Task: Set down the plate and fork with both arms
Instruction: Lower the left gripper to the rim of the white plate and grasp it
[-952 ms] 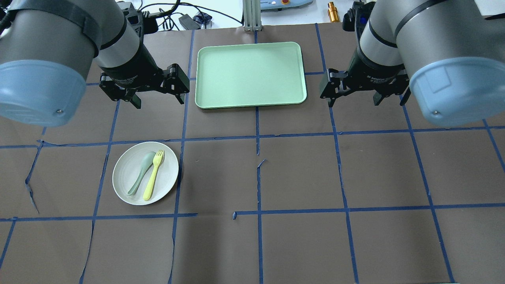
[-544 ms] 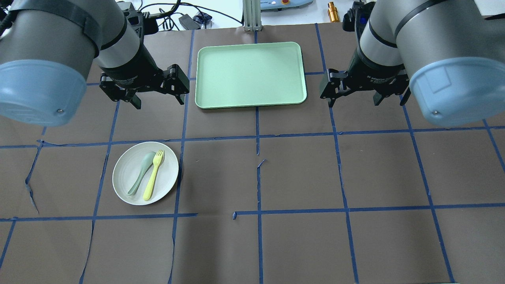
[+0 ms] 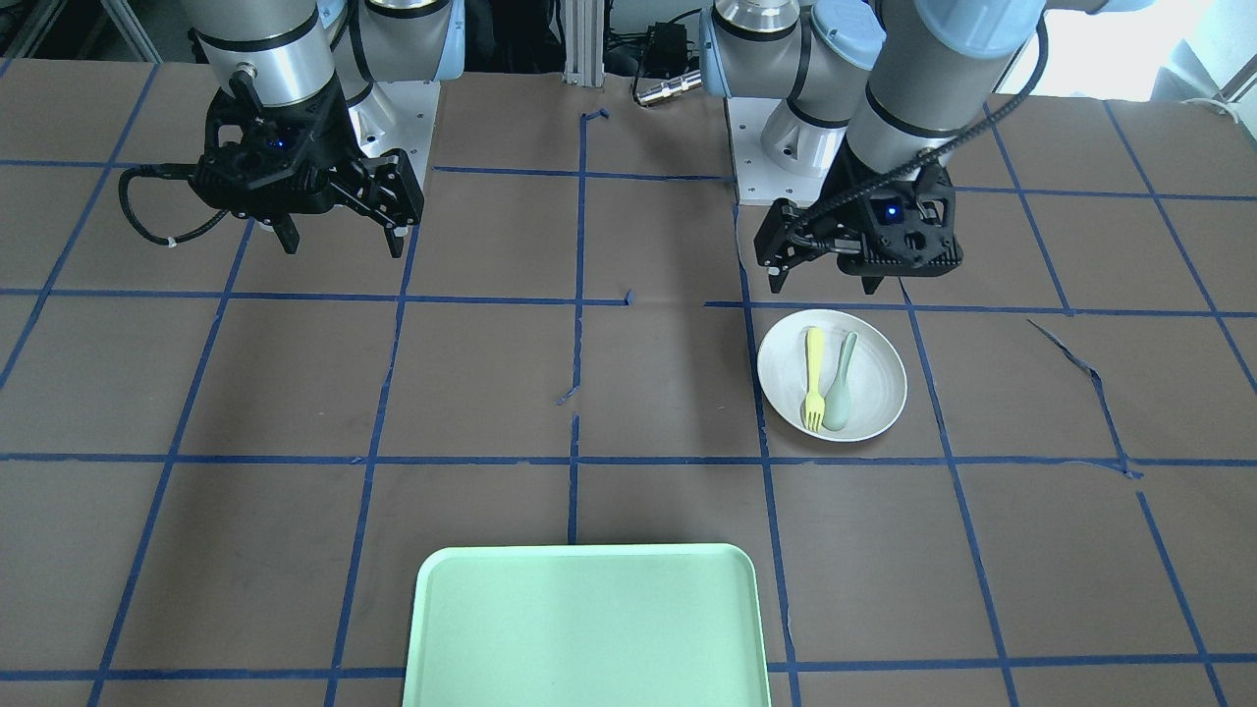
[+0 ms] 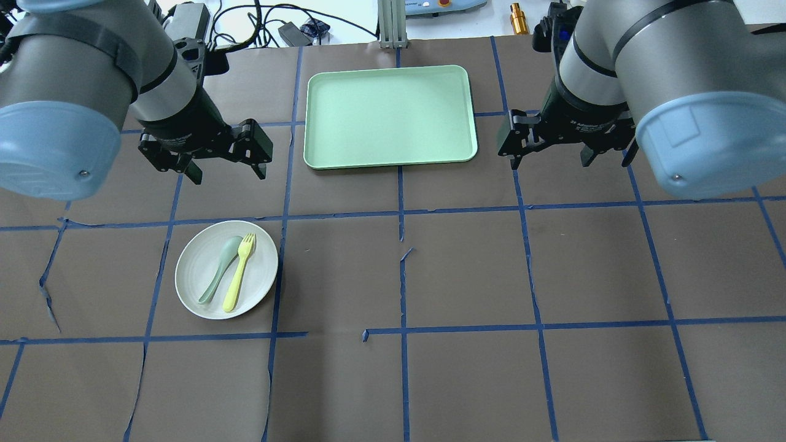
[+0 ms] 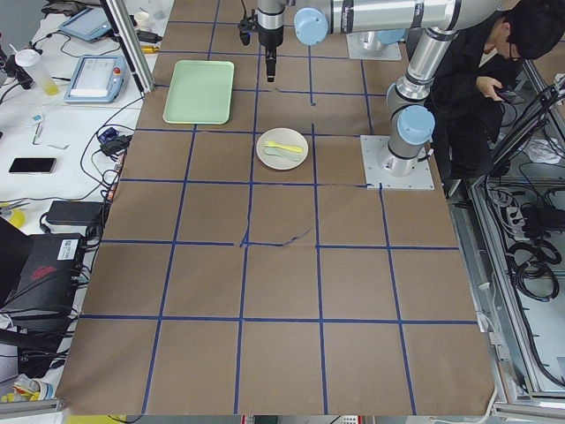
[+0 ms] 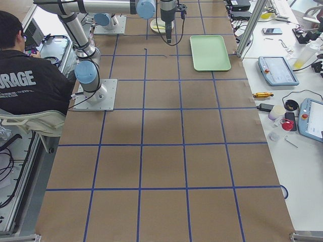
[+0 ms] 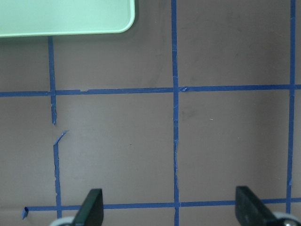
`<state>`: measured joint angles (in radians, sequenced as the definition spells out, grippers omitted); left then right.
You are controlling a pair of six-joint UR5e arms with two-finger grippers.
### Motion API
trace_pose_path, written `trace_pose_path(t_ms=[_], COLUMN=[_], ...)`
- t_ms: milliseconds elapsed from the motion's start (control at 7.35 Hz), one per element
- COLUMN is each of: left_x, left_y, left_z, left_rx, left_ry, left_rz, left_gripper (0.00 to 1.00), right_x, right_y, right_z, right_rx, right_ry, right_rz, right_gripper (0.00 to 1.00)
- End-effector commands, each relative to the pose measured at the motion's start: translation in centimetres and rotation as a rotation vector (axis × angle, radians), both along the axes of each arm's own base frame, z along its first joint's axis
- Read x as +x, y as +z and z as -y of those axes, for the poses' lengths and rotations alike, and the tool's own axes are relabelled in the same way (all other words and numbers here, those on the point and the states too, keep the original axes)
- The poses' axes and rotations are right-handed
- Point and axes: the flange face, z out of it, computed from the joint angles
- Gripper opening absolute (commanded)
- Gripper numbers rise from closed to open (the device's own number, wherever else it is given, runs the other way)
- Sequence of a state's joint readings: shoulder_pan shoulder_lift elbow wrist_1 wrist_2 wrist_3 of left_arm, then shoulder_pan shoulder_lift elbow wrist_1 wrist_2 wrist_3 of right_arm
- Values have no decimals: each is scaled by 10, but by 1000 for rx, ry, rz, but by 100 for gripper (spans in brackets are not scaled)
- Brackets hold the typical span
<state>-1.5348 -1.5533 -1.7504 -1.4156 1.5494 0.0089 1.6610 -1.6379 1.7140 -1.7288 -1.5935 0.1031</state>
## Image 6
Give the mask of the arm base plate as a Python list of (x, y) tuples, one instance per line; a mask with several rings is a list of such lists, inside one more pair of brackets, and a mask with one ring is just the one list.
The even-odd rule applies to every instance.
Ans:
[(77, 95), (73, 110), (75, 111), (113, 111), (117, 90), (117, 79), (100, 79), (100, 88), (94, 93), (97, 87), (97, 81), (91, 84), (79, 85), (79, 92), (82, 95)]
[(127, 17), (123, 15), (110, 15), (97, 13), (94, 15), (94, 35), (124, 34)]

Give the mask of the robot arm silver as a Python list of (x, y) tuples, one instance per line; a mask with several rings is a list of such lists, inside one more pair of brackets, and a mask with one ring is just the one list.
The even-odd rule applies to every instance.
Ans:
[(163, 41), (169, 46), (172, 45), (172, 24), (175, 20), (175, 14), (178, 11), (186, 10), (185, 5), (178, 4), (176, 1), (114, 1), (114, 5), (117, 6), (116, 10), (104, 9), (104, 5), (101, 5), (94, 12), (95, 22), (108, 30), (112, 30), (118, 26), (115, 14), (125, 12), (138, 15), (146, 20), (155, 17), (157, 21), (157, 7), (159, 7), (160, 18), (165, 24), (166, 39)]
[(109, 90), (100, 80), (99, 50), (89, 41), (77, 14), (137, 14), (143, 19), (149, 19), (160, 11), (167, 42), (171, 43), (172, 22), (179, 6), (177, 1), (34, 1), (34, 4), (56, 14), (71, 38), (80, 61), (75, 67), (75, 76), (83, 88), (84, 102), (90, 105), (103, 104), (109, 98)]

